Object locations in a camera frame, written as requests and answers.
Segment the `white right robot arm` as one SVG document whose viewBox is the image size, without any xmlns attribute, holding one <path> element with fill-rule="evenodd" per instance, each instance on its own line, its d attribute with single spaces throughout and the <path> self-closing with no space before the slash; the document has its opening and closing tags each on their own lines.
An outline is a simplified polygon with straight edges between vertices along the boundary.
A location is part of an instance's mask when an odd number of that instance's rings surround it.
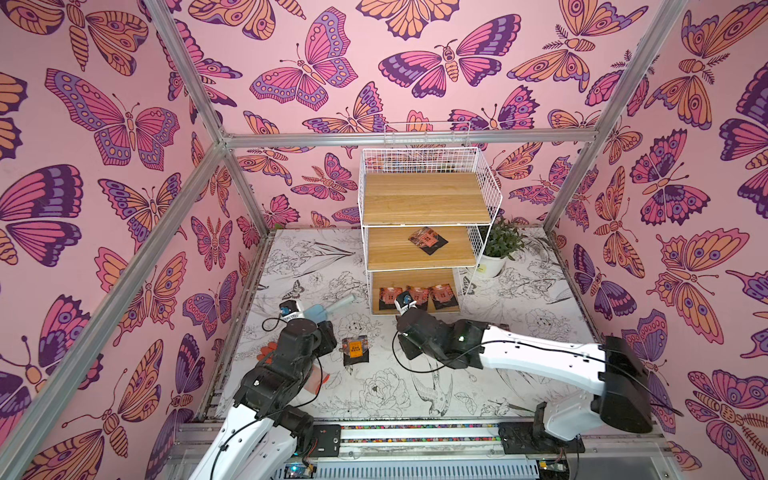
<svg viewBox="0 0 768 480">
<path fill-rule="evenodd" d="M 653 429 L 649 372 L 628 343 L 567 343 L 519 335 L 487 322 L 446 323 L 410 308 L 397 317 L 393 344 L 409 360 L 426 355 L 440 368 L 512 370 L 576 388 L 536 410 L 534 428 L 560 441 L 601 426 L 633 434 Z"/>
</svg>

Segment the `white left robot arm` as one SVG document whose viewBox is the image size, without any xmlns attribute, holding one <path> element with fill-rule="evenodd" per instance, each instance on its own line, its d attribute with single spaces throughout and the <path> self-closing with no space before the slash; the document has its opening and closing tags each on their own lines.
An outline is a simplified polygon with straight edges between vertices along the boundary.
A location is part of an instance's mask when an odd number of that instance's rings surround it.
<svg viewBox="0 0 768 480">
<path fill-rule="evenodd" d="M 193 479 L 272 479 L 310 447 L 314 418 L 291 402 L 337 346 L 332 323 L 294 318 L 276 349 L 247 372 Z"/>
</svg>

